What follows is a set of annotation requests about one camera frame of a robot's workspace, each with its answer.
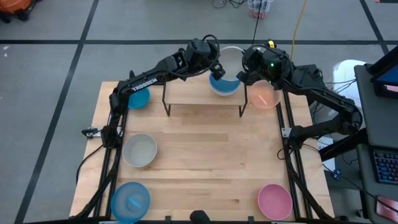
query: orange bowl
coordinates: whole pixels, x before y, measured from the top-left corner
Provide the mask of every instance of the orange bowl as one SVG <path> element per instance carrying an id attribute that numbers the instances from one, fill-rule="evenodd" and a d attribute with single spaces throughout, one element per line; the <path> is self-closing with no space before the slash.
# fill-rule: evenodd
<path id="1" fill-rule="evenodd" d="M 274 90 L 266 80 L 259 80 L 249 88 L 250 101 L 260 110 L 273 108 L 280 102 L 281 96 L 282 90 Z"/>

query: basket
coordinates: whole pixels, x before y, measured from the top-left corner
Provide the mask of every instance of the basket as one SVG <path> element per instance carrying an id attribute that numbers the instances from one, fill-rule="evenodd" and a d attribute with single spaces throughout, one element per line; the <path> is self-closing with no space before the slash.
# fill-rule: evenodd
<path id="1" fill-rule="evenodd" d="M 272 1 L 273 0 L 248 0 L 250 16 L 264 19 L 269 11 L 269 8 L 271 7 Z"/>

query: teal bowl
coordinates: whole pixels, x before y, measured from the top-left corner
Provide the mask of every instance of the teal bowl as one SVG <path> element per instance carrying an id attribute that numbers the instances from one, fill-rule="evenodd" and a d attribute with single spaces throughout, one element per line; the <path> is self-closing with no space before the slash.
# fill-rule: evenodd
<path id="1" fill-rule="evenodd" d="M 129 109 L 140 109 L 148 104 L 150 100 L 150 92 L 148 88 L 143 88 L 130 96 L 128 107 Z"/>

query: floor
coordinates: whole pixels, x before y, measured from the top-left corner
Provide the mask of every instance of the floor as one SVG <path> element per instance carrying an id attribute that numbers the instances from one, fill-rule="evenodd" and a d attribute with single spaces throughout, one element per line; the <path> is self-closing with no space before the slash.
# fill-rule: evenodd
<path id="1" fill-rule="evenodd" d="M 259 21 L 258 42 L 273 39 L 290 52 L 303 2 L 274 1 Z M 340 61 L 375 62 L 398 44 L 397 11 L 398 4 L 373 0 L 308 0 L 295 64 L 317 64 L 330 82 Z M 28 22 L 0 22 L 3 223 L 68 217 L 86 145 L 80 131 L 91 124 L 103 80 L 148 70 L 205 34 L 248 46 L 255 23 L 246 4 L 215 9 L 211 0 L 43 0 Z M 358 192 L 330 190 L 336 215 L 354 217 Z"/>

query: pink bowl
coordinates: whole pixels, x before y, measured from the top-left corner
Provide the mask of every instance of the pink bowl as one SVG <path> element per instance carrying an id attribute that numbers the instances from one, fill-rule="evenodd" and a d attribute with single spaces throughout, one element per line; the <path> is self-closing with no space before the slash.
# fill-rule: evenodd
<path id="1" fill-rule="evenodd" d="M 271 220 L 284 220 L 293 209 L 289 192 L 278 184 L 263 187 L 258 196 L 261 212 Z"/>

